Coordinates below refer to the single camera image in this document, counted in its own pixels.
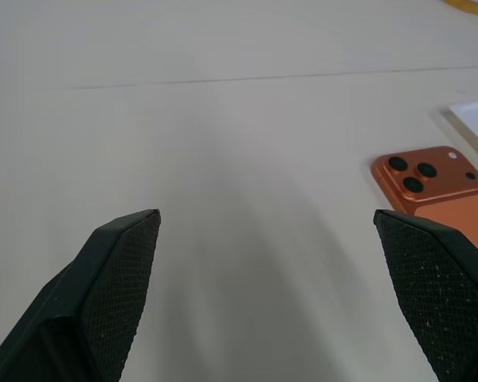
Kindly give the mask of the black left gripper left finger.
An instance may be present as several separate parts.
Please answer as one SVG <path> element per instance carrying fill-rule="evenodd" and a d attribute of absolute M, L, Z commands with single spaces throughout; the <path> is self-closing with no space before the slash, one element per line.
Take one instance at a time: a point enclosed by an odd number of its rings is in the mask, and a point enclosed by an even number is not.
<path fill-rule="evenodd" d="M 0 345 L 0 381 L 118 381 L 147 300 L 157 209 L 97 228 Z"/>

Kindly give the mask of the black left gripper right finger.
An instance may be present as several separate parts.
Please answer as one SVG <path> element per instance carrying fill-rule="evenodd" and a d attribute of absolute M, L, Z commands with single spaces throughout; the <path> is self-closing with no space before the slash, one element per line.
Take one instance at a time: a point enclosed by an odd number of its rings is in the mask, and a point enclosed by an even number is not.
<path fill-rule="evenodd" d="M 478 249 L 455 228 L 378 209 L 398 305 L 440 381 L 478 381 Z"/>

